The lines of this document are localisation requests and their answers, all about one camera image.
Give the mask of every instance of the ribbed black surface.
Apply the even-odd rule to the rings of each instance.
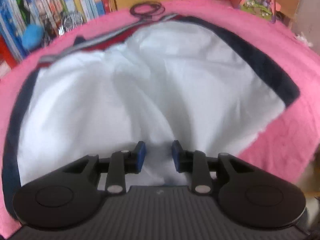
[[[132,187],[109,198],[91,220],[64,231],[24,226],[11,240],[300,240],[295,227],[259,231],[225,217],[211,197],[193,195],[187,187]]]

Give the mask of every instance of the row of books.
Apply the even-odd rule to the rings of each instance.
[[[23,0],[24,8],[30,12],[31,23],[44,25],[49,20],[58,34],[62,12],[78,11],[83,21],[89,21],[111,11],[109,0]],[[0,33],[17,60],[28,52],[22,47],[21,38],[28,25],[20,0],[0,0]]]

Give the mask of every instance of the pink bedsheet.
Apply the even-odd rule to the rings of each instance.
[[[320,57],[297,41],[281,23],[269,22],[234,10],[227,2],[175,0],[163,3],[166,14],[194,15],[233,31],[270,55],[299,86],[301,96],[243,153],[241,158],[283,179],[294,182],[320,142]],[[73,44],[77,35],[97,36],[137,21],[128,10],[92,20],[56,39],[49,47],[31,54],[0,81],[0,156],[16,96],[40,56],[59,53]],[[0,191],[0,234],[9,237],[19,228],[7,213]]]

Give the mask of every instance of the blue plush toy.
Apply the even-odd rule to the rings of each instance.
[[[22,46],[26,50],[32,51],[40,46],[43,36],[44,30],[42,26],[30,24],[22,36]]]

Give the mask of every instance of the white fabric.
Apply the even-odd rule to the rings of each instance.
[[[198,25],[164,22],[106,51],[42,69],[18,150],[24,185],[84,155],[147,144],[130,185],[185,184],[171,143],[208,156],[239,154],[285,106],[224,41]]]

